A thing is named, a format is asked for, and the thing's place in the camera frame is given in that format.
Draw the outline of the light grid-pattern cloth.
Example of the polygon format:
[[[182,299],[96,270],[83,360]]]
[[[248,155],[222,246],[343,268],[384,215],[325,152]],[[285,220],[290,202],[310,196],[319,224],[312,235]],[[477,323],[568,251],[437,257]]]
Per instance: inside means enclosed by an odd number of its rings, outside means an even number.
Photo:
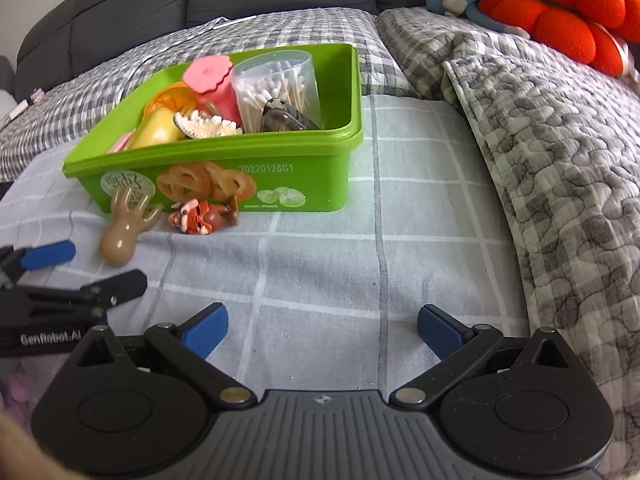
[[[204,237],[160,223],[131,260],[148,290],[111,310],[112,329],[220,301],[230,328],[210,362],[256,392],[395,390],[436,361],[416,332],[424,304],[526,335],[511,233],[465,119],[442,101],[366,96],[362,123],[341,210],[243,212]]]

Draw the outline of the brown hand-shaped toy left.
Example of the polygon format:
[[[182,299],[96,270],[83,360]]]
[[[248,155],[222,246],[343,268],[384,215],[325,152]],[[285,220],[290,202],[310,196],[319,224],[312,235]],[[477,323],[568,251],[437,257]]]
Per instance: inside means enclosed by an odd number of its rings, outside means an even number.
[[[138,236],[148,232],[160,221],[163,207],[155,205],[149,208],[149,194],[143,194],[137,205],[130,205],[134,197],[134,188],[118,188],[111,200],[111,223],[103,232],[99,244],[99,253],[110,266],[124,266],[137,247]]]

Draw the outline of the grey patterned quilt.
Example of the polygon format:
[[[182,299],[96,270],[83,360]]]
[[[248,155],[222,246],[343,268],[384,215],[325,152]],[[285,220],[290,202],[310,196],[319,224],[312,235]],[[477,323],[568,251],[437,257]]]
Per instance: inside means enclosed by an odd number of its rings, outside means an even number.
[[[615,419],[602,464],[639,474],[639,100],[530,41],[456,30],[442,63],[500,197],[529,322],[557,328]]]

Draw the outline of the cotton swab clear container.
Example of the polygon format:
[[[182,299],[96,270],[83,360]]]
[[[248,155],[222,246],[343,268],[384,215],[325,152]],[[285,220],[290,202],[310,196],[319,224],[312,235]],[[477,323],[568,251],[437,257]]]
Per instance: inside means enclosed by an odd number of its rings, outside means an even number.
[[[260,132],[265,104],[280,98],[323,127],[316,74],[311,54],[279,50],[254,55],[231,71],[232,86],[246,133]]]

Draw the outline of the yellow toy cup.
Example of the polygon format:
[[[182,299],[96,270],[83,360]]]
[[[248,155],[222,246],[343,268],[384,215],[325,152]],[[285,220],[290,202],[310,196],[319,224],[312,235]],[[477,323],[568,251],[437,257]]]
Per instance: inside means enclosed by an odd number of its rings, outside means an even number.
[[[186,136],[175,125],[174,115],[172,110],[162,107],[146,116],[129,139],[128,150],[183,140]]]

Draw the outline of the white comb toy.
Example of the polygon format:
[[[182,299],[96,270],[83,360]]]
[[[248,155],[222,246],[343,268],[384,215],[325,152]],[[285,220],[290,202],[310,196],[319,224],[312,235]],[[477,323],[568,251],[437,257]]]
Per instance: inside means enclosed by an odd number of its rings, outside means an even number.
[[[192,110],[187,115],[175,113],[172,120],[187,138],[193,140],[240,136],[243,134],[242,128],[236,122],[224,119],[219,115],[210,116],[200,110]]]

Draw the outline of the green plastic cookie box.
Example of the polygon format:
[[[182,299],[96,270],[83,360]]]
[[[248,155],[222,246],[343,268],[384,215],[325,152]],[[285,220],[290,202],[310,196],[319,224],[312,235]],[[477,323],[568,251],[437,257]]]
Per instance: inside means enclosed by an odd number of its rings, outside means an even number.
[[[196,197],[212,203],[235,196],[250,211],[332,211],[347,198],[350,153],[362,141],[360,73],[350,44],[310,44],[322,127],[293,132],[244,132],[116,150],[143,122],[144,108],[175,87],[186,71],[163,68],[122,100],[67,155],[63,172],[103,211],[116,188],[169,208]]]

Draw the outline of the dark translucent hair claw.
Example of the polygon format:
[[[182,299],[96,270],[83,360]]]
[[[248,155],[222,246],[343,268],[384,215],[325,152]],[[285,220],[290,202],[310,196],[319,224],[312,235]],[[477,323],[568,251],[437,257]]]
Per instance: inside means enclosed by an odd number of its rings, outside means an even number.
[[[260,132],[318,130],[319,126],[280,98],[269,100],[262,110]]]

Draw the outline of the pink toy cup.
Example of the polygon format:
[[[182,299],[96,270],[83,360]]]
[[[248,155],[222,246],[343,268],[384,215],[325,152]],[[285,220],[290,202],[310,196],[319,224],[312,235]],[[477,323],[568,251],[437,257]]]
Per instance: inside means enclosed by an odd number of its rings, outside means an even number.
[[[213,105],[222,118],[242,126],[242,118],[232,86],[233,63],[228,55],[204,56],[194,60],[182,75],[182,81],[195,93],[200,110]]]

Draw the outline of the red pumpkin cushion lower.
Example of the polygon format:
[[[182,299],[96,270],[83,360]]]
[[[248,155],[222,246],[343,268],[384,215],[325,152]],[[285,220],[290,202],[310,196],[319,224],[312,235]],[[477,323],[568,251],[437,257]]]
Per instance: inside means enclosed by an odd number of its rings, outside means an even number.
[[[605,75],[628,68],[628,49],[605,28],[541,0],[480,0],[478,10],[493,20],[524,29],[530,38]]]

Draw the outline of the orange toy bowl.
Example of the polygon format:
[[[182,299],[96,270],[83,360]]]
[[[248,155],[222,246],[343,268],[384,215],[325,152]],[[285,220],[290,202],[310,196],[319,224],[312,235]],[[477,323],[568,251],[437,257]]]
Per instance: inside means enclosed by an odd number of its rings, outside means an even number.
[[[143,116],[149,116],[154,110],[167,108],[172,112],[182,112],[186,108],[193,110],[198,104],[198,96],[183,82],[178,81],[163,88],[146,103]]]

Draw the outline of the grey checked sofa cover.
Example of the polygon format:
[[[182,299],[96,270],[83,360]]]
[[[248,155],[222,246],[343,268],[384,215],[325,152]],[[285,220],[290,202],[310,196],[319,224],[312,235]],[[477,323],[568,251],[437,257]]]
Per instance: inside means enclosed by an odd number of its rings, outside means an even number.
[[[163,68],[201,55],[299,44],[351,44],[359,52],[367,94],[442,98],[439,62],[422,42],[410,44],[409,28],[432,30],[423,8],[390,9],[378,15],[329,8],[215,18],[135,47],[59,84],[1,133],[1,179],[15,180],[38,154],[88,133],[125,96]],[[420,65],[419,54],[433,58]]]

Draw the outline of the small orange animal figurine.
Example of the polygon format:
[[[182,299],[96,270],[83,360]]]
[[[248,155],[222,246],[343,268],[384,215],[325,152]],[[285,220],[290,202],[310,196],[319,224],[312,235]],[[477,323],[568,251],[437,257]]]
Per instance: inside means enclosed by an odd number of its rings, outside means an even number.
[[[168,223],[183,234],[209,235],[239,221],[239,206],[235,196],[223,204],[207,200],[186,200],[172,206]]]

